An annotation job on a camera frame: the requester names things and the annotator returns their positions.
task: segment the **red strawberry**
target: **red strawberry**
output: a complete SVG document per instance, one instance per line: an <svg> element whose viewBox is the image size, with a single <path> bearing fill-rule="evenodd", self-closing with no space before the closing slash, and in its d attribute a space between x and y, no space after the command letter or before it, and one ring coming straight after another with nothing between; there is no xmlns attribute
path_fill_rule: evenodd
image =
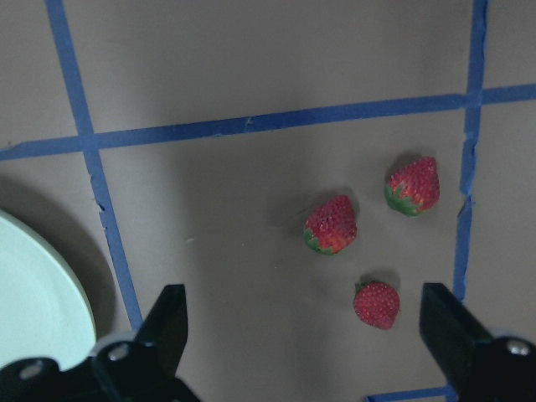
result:
<svg viewBox="0 0 536 402"><path fill-rule="evenodd" d="M315 210L305 223L303 237L309 247L325 254L337 254L358 234L352 203L347 195L338 195Z"/></svg>
<svg viewBox="0 0 536 402"><path fill-rule="evenodd" d="M433 157L421 159L393 173L385 184L387 204L407 216L417 216L439 200L439 177Z"/></svg>
<svg viewBox="0 0 536 402"><path fill-rule="evenodd" d="M353 299L353 310L359 319L379 329L390 329L399 309L399 294L383 282L361 284Z"/></svg>

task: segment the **green strawberry calyx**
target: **green strawberry calyx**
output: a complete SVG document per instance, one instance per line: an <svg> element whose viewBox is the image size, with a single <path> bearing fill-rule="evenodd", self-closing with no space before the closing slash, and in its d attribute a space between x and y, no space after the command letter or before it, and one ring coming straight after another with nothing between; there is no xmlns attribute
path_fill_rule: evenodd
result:
<svg viewBox="0 0 536 402"><path fill-rule="evenodd" d="M404 184L399 184L394 191L391 186L385 184L384 193L387 204L390 208L399 211L404 215L418 216L421 212L419 211L419 208L422 204L415 204L411 197L400 197L402 191L404 191Z"/></svg>
<svg viewBox="0 0 536 402"><path fill-rule="evenodd" d="M305 229L303 231L303 239L307 243L309 247L311 247L313 250L320 254L324 255L333 255L333 247L327 247L322 248L320 247L320 242L318 241L318 238L312 233L312 230Z"/></svg>

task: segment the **screw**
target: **screw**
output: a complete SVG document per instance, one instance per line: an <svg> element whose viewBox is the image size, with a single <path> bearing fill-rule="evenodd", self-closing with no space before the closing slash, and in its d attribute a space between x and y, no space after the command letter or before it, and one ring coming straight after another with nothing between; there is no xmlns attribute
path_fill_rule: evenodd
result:
<svg viewBox="0 0 536 402"><path fill-rule="evenodd" d="M506 347L511 354L518 356L528 356L530 354L530 347L525 342L517 339L510 339Z"/></svg>
<svg viewBox="0 0 536 402"><path fill-rule="evenodd" d="M117 362L128 356L129 352L130 347L128 346L128 343L122 343L108 352L108 359L110 359L112 362Z"/></svg>
<svg viewBox="0 0 536 402"><path fill-rule="evenodd" d="M43 362L41 360L36 360L35 362L23 368L18 374L18 377L22 381L26 381L27 379L32 379L33 377L40 375L42 371Z"/></svg>

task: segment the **blue tape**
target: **blue tape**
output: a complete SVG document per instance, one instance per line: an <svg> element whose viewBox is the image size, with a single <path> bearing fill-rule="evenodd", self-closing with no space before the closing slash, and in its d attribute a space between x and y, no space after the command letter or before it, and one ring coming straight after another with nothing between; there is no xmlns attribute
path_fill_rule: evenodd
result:
<svg viewBox="0 0 536 402"><path fill-rule="evenodd" d="M476 148L480 135L482 87L484 82L486 48L487 0L474 0L472 10L471 53L467 77L467 96L472 103L466 109L465 133L461 158L460 191L465 195L461 212L458 214L456 232L456 256L454 262L453 293L463 301L466 296L466 273L469 263L472 228L472 185L477 168Z"/></svg>
<svg viewBox="0 0 536 402"><path fill-rule="evenodd" d="M456 236L456 257L454 263L454 286L452 292L463 302L466 296L466 273L469 262L472 225L472 196L467 196L463 208L458 215Z"/></svg>
<svg viewBox="0 0 536 402"><path fill-rule="evenodd" d="M446 402L457 402L458 401L458 395L456 391L450 386L447 385L445 388L445 400Z"/></svg>
<svg viewBox="0 0 536 402"><path fill-rule="evenodd" d="M302 111L240 117L220 121L203 121L175 126L161 126L98 135L99 148L127 147L157 142L171 142L203 137L221 137L248 132L279 130L335 121L400 116L467 107L463 95L438 95L421 98L381 100L343 106L327 106Z"/></svg>
<svg viewBox="0 0 536 402"><path fill-rule="evenodd" d="M486 48L487 0L474 0L472 6L471 46L467 95L480 103L484 82L484 49Z"/></svg>
<svg viewBox="0 0 536 402"><path fill-rule="evenodd" d="M536 84L491 88L482 93L482 104L536 100Z"/></svg>
<svg viewBox="0 0 536 402"><path fill-rule="evenodd" d="M514 85L483 90L482 102L470 100L462 95L438 95L428 98L409 98L407 100L384 100L380 102L369 102L364 104L353 104L346 106L330 106L304 111L289 111L254 117L240 117L222 121L206 121L191 124L179 124L172 126L150 127L125 131L111 131L102 134L95 134L95 147L98 149L128 147L134 145L147 145L158 142L171 142L188 140L200 137L219 137L224 135L240 134L245 132L257 132L275 130L278 128L293 127L299 125L336 122L343 120L367 119L381 116L397 116L399 114L426 113L433 111L448 111L468 107L478 107L480 105L493 105L505 102L536 100L536 84ZM423 102L431 101L430 105L423 105ZM263 121L264 124L255 124L255 121ZM82 145L89 138L61 137L22 142L13 147L0 149L0 162L12 159L22 159L27 157L43 157L60 155L70 152L81 152L87 145ZM472 169L470 166L464 167L467 172ZM470 183L470 176L463 173L465 183ZM463 193L466 193L467 184L461 185Z"/></svg>
<svg viewBox="0 0 536 402"><path fill-rule="evenodd" d="M472 184L477 170L477 144L480 134L481 108L466 109L465 133L461 157L460 191L465 196L472 193Z"/></svg>
<svg viewBox="0 0 536 402"><path fill-rule="evenodd" d="M0 149L0 162L27 157L47 157L80 151L82 151L82 141L79 137L28 141Z"/></svg>
<svg viewBox="0 0 536 402"><path fill-rule="evenodd" d="M80 138L83 139L82 152L84 153L85 164L91 177L91 187L93 188L95 201L101 208L100 221L105 229L113 266L116 271L116 278L121 289L131 326L132 328L138 328L142 324L142 314L132 283L131 273L126 262L116 215L111 204L101 155L99 154L93 133L90 112L85 100L84 88L76 62L75 49L70 36L64 4L61 0L46 0L46 6L76 129Z"/></svg>
<svg viewBox="0 0 536 402"><path fill-rule="evenodd" d="M392 392L389 394L370 395L366 398L368 402L391 402L396 400L433 398L446 396L450 393L450 387L438 387L427 389L415 389L411 391Z"/></svg>

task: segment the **gray surface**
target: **gray surface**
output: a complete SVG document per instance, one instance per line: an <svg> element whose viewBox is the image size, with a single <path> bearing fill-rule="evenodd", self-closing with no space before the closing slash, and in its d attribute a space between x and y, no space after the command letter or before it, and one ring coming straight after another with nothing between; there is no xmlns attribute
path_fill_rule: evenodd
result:
<svg viewBox="0 0 536 402"><path fill-rule="evenodd" d="M91 118L109 131L463 93L471 3L65 7ZM489 3L486 87L536 81L535 14L530 0ZM75 135L44 3L3 2L0 22L0 147ZM532 339L535 108L484 108L466 299L486 325ZM205 400L355 402L444 384L416 325L422 282L451 284L462 120L455 111L102 153L143 313L163 285L187 285L180 372ZM407 152L440 164L440 204L414 220L381 193ZM341 189L358 201L359 237L322 257L300 239L305 208ZM80 154L2 162L0 209L71 264L100 335L128 329ZM391 332L352 311L353 283L371 273L400 289Z"/></svg>
<svg viewBox="0 0 536 402"><path fill-rule="evenodd" d="M186 284L180 373L202 399L354 401L444 384L418 310L424 281L452 280L462 121L403 116L102 153L142 311L163 285ZM419 219L383 196L406 152L440 166L441 201ZM307 207L333 191L357 199L359 234L330 258L301 231ZM353 312L363 276L399 288L392 331Z"/></svg>
<svg viewBox="0 0 536 402"><path fill-rule="evenodd" d="M536 82L536 2L489 2L488 10L484 86L533 84Z"/></svg>
<svg viewBox="0 0 536 402"><path fill-rule="evenodd" d="M65 6L98 132L466 88L467 0Z"/></svg>
<svg viewBox="0 0 536 402"><path fill-rule="evenodd" d="M88 178L79 154L2 162L0 209L65 258L90 300L100 337L130 326Z"/></svg>
<svg viewBox="0 0 536 402"><path fill-rule="evenodd" d="M75 135L44 2L2 1L0 148Z"/></svg>
<svg viewBox="0 0 536 402"><path fill-rule="evenodd" d="M536 103L486 107L478 146L467 305L536 342Z"/></svg>

